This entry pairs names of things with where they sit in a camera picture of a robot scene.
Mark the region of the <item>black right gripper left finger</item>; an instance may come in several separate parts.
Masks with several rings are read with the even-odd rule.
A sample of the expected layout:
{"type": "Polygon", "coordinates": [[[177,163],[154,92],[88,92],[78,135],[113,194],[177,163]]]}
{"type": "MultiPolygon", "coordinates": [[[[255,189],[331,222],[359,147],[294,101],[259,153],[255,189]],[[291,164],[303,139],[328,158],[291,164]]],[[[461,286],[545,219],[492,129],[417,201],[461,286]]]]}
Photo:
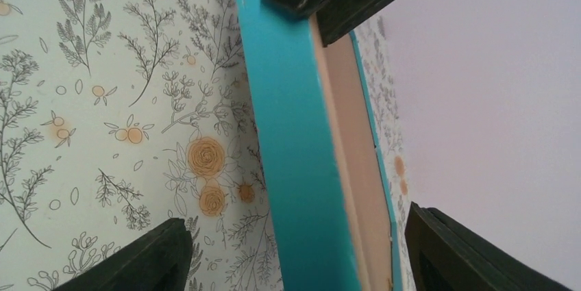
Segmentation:
{"type": "Polygon", "coordinates": [[[193,239],[183,218],[170,218],[57,290],[183,290],[193,239]]]}

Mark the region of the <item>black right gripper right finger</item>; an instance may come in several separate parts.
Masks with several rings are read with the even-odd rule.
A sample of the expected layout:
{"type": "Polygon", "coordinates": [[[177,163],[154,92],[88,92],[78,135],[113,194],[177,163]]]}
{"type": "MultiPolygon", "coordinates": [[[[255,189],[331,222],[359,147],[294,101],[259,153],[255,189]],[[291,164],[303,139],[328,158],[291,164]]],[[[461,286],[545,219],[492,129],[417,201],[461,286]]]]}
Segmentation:
{"type": "Polygon", "coordinates": [[[566,290],[435,207],[411,203],[405,230],[418,290],[566,290]]]}

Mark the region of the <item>wooden picture frame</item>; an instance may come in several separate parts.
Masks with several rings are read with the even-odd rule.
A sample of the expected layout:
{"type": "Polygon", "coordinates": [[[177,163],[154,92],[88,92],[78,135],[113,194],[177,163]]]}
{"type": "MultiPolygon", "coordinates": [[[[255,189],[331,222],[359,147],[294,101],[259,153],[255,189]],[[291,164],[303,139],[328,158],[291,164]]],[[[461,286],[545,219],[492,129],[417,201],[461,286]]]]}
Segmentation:
{"type": "Polygon", "coordinates": [[[401,290],[394,210],[354,34],[236,0],[286,290],[401,290]]]}

